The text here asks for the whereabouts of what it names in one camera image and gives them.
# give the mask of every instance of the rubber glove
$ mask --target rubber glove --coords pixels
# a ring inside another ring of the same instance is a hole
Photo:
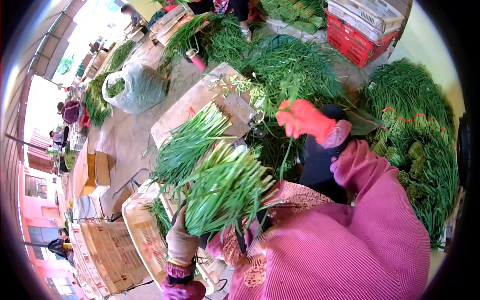
[[[166,240],[168,244],[168,256],[173,264],[180,266],[189,266],[192,258],[197,252],[198,238],[188,234],[185,229],[185,205],[177,215],[177,221],[172,229],[168,231]]]
[[[287,136],[293,136],[294,139],[306,133],[314,136],[317,144],[321,144],[335,127],[336,121],[326,117],[308,100],[297,99],[288,108],[290,100],[283,101],[275,116],[278,125],[286,125]]]

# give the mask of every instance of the black pants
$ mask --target black pants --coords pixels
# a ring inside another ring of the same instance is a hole
[[[337,105],[325,105],[320,111],[331,119],[346,120],[346,113]],[[332,199],[335,203],[347,204],[347,193],[339,186],[333,178],[330,171],[332,157],[338,157],[347,147],[350,138],[348,137],[343,144],[335,148],[323,149],[315,138],[307,136],[307,142],[300,155],[300,161],[304,161],[303,172],[299,184],[307,186],[314,191]]]
[[[189,2],[187,5],[192,9],[194,14],[201,14],[215,10],[213,0],[202,0],[200,2]],[[229,0],[228,6],[233,8],[239,22],[248,19],[248,0]]]

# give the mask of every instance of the knife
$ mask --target knife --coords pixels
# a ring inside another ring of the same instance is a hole
[[[223,100],[223,102],[242,120],[245,124],[247,124],[248,128],[250,128],[255,135],[259,138],[264,139],[267,134],[253,125],[252,118],[255,117],[257,111],[253,109],[250,104],[245,102],[237,94],[230,94]]]

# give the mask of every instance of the building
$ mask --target building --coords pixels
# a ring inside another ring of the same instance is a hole
[[[45,173],[20,163],[18,180],[19,216],[25,242],[49,243],[64,229],[60,216],[55,174]],[[87,299],[75,284],[73,273],[65,270],[69,265],[64,258],[46,247],[25,246],[35,272],[45,279],[45,285],[58,300]]]

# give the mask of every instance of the person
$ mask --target person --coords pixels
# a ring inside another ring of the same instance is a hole
[[[131,25],[133,27],[137,27],[142,25],[142,16],[133,8],[133,6],[129,3],[125,3],[120,8],[120,12],[124,15],[130,16],[132,22]]]
[[[48,133],[48,135],[51,137],[53,140],[53,143],[60,146],[61,148],[65,147],[67,145],[67,139],[68,139],[68,132],[69,132],[69,127],[65,126],[65,129],[63,130],[63,133],[61,132],[54,132],[53,130]]]
[[[53,167],[50,169],[50,172],[52,174],[55,174],[55,175],[60,175],[60,174],[64,174],[64,173],[68,173],[70,172],[70,170],[67,168],[67,166],[65,165],[65,158],[64,157],[60,157],[60,165],[58,167]]]
[[[371,152],[365,140],[351,139],[351,123],[334,116],[342,110],[328,108],[322,113],[303,99],[291,107],[290,100],[280,105],[276,118],[286,126],[287,136],[307,134],[306,173],[300,184],[279,184],[282,204],[270,209],[270,228],[250,235],[251,242],[245,234],[248,248],[235,262],[225,299],[420,298],[428,279],[430,239],[397,180],[398,169]],[[323,178],[317,180],[308,169]],[[344,201],[338,189],[330,196],[318,192],[331,188],[331,179],[356,193],[355,206],[335,203],[337,197]],[[192,280],[190,264],[199,239],[185,230],[185,208],[166,238],[164,300],[205,295],[204,285]],[[213,239],[219,240],[220,234]],[[209,249],[212,242],[207,251],[220,257]]]
[[[88,44],[88,45],[90,46],[90,52],[91,52],[92,54],[95,54],[95,53],[99,52],[100,50],[103,50],[103,51],[105,51],[105,52],[108,52],[108,49],[107,49],[107,48],[103,48],[103,47],[100,45],[99,41],[95,41],[95,43],[93,43],[93,44],[90,43],[90,44]]]
[[[69,100],[66,103],[59,102],[57,110],[61,114],[65,123],[72,125],[77,122],[81,113],[83,113],[84,105],[79,100]]]

